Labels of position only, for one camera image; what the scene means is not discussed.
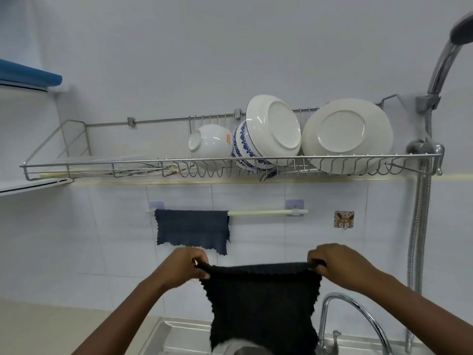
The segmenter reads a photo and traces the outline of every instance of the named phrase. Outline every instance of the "blue shelf edge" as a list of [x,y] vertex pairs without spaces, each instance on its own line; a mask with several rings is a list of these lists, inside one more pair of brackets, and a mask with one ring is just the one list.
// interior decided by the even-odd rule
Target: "blue shelf edge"
[[1,81],[47,88],[60,85],[62,76],[0,59]]

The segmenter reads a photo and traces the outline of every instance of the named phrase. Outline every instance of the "brown patterned adhesive hook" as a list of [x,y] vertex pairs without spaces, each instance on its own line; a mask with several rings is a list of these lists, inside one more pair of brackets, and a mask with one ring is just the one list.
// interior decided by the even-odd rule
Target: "brown patterned adhesive hook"
[[355,219],[355,212],[335,211],[334,227],[335,228],[353,228],[353,220]]

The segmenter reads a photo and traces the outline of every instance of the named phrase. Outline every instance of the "person's left arm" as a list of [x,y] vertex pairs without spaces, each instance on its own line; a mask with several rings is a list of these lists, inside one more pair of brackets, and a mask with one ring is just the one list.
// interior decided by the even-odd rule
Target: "person's left arm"
[[194,267],[195,261],[208,263],[203,250],[178,248],[136,287],[116,310],[72,353],[72,355],[123,355],[145,317],[169,289],[192,278],[210,276]]

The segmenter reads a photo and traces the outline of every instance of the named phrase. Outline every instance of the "dish rack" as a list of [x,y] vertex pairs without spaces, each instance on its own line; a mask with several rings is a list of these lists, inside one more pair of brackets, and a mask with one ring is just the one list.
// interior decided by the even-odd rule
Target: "dish rack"
[[[384,108],[384,102],[389,99],[397,97],[401,101],[399,95],[391,95],[383,98],[381,103],[376,104],[377,106]],[[294,113],[298,117],[301,130],[304,124],[311,115],[311,113],[317,111],[319,107],[308,107],[308,108],[296,108],[293,109]],[[92,156],[92,150],[89,142],[88,129],[90,127],[104,127],[104,126],[129,126],[135,127],[137,124],[146,123],[159,123],[169,121],[188,121],[189,132],[192,133],[196,127],[200,127],[206,123],[217,123],[230,129],[234,133],[236,127],[245,120],[245,112],[241,109],[235,109],[233,113],[223,114],[209,114],[200,116],[186,116],[186,117],[172,117],[172,118],[161,118],[152,120],[136,120],[134,117],[128,117],[126,122],[114,122],[114,123],[100,123],[100,124],[86,124],[82,121],[77,120],[66,120],[58,128],[56,128],[51,135],[41,143],[41,145],[34,150],[34,152],[27,158],[25,162],[20,166],[23,169],[23,173],[27,180],[34,181],[45,178],[86,178],[86,177],[127,177],[127,176],[158,176],[158,177],[169,177],[173,175],[180,175],[181,177],[190,178],[205,178],[205,177],[257,177],[260,181],[273,178],[275,176],[289,176],[289,175],[305,175],[305,174],[316,174],[319,176],[330,176],[332,172],[322,172],[315,166],[313,166],[311,160],[320,160],[325,165],[332,165],[335,161],[342,161],[342,168],[345,166],[345,162],[355,160],[352,169],[357,169],[357,165],[366,164],[364,171],[357,172],[354,174],[343,174],[346,175],[397,175],[405,170],[416,172],[428,176],[441,175],[442,174],[442,160],[444,155],[444,147],[441,144],[433,144],[431,142],[424,141],[413,141],[406,149],[405,154],[391,154],[391,155],[339,155],[339,156],[305,156],[302,151],[298,156],[295,157],[271,157],[270,159],[278,160],[289,160],[288,165],[284,167],[275,167],[265,170],[251,169],[246,166],[246,169],[242,169],[237,166],[237,158],[227,159],[191,159],[191,158],[174,158],[174,159],[111,159],[111,160],[77,160],[77,159],[59,159],[49,163],[35,163],[32,159],[35,157],[40,150],[42,150],[48,142],[59,132],[63,134],[65,149],[58,156],[60,158],[63,155],[69,156],[69,150],[79,140],[85,141],[85,148],[81,156],[89,155]],[[66,142],[64,136],[64,127],[70,123],[78,124],[81,127],[81,131],[71,141]],[[208,169],[210,164],[215,161],[225,161],[226,166],[219,171],[212,172]],[[268,160],[267,157],[260,158],[238,158],[238,160],[246,160],[250,164],[255,164],[258,160]]]

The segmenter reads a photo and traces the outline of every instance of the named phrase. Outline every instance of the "hand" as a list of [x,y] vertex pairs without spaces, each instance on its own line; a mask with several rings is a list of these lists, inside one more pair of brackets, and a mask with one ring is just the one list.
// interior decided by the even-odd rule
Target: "hand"
[[209,279],[210,275],[194,267],[195,262],[209,263],[205,252],[198,248],[175,249],[150,275],[164,291],[181,286],[190,279]]
[[323,244],[309,251],[307,261],[321,259],[327,267],[318,265],[315,271],[331,282],[355,292],[366,294],[375,286],[382,271],[375,268],[360,253],[340,244]]

